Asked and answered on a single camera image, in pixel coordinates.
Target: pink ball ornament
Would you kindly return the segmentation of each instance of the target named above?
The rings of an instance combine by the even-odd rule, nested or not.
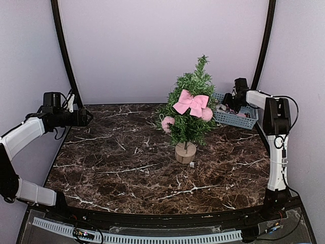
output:
[[[205,121],[210,121],[213,117],[213,112],[211,110],[211,108],[204,108],[202,109],[202,119]]]
[[[175,123],[175,119],[173,117],[170,117],[170,116],[166,116],[162,122],[161,122],[161,126],[163,128],[163,130],[166,132],[166,133],[170,133],[171,130],[169,129],[169,125],[173,125]]]

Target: black metal pole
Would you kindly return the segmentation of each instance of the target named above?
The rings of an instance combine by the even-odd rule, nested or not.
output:
[[[77,87],[77,83],[75,80],[75,76],[73,75],[69,55],[68,55],[68,50],[66,46],[66,41],[64,39],[64,34],[63,34],[63,28],[62,28],[62,23],[61,23],[61,17],[60,17],[60,10],[59,10],[59,5],[57,0],[51,0],[52,4],[52,12],[53,12],[53,18],[54,18],[54,24],[55,24],[55,29],[56,29],[56,34],[57,34],[57,39],[59,41],[60,49],[61,49],[61,55],[63,58],[64,66],[66,68],[66,72],[68,75],[69,83],[71,88],[76,92],[77,94],[77,105],[79,108],[83,107],[80,95],[79,95],[79,90]]]
[[[274,12],[275,12],[275,4],[276,4],[276,0],[269,0],[269,10],[268,10],[267,18],[266,18],[266,24],[265,24],[265,30],[264,30],[261,51],[259,53],[256,71],[255,71],[252,86],[251,86],[251,89],[253,89],[253,90],[257,89],[258,82],[259,82],[259,79],[262,74],[263,65],[264,65],[266,53],[267,53],[268,46],[269,46],[270,36],[271,36],[271,30],[272,30],[272,24],[273,24]]]

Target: blue-gray storage basket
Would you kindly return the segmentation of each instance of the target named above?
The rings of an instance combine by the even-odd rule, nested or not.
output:
[[[218,100],[218,103],[221,104],[224,94],[215,93],[213,96]],[[244,118],[234,114],[214,112],[214,117],[217,122],[221,124],[227,124],[231,126],[237,126],[245,129],[253,129],[256,121],[258,121],[258,112],[257,109],[253,109],[249,106],[242,107],[240,113],[249,113],[251,118]]]

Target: white wall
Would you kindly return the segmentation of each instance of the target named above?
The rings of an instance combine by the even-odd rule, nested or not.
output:
[[[220,92],[252,81],[267,0],[60,1],[63,28],[84,104],[166,102],[197,57]]]
[[[325,232],[325,2],[277,1],[259,89],[299,104],[289,136],[288,181],[301,194],[318,243]],[[296,110],[291,104],[292,118]]]
[[[0,135],[42,104],[43,93],[69,91],[51,2],[0,1]],[[60,141],[49,133],[13,161],[22,178],[43,185]],[[0,242],[16,243],[26,204],[0,199]]]

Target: green foliage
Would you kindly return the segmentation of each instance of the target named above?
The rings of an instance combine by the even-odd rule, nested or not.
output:
[[[211,108],[212,111],[215,110],[216,100],[212,97],[215,87],[211,83],[211,76],[205,73],[204,70],[204,66],[207,63],[207,57],[203,55],[198,58],[198,64],[193,73],[185,73],[183,76],[177,77],[176,87],[174,91],[169,94],[168,104],[160,111],[160,114],[175,119],[175,124],[169,126],[173,145],[185,141],[196,142],[200,145],[204,145],[204,135],[215,128],[214,119],[204,121],[201,118],[191,116],[189,115],[190,109],[181,115],[173,108],[173,105],[178,102],[182,90],[186,89],[193,96],[209,96],[208,107]]]

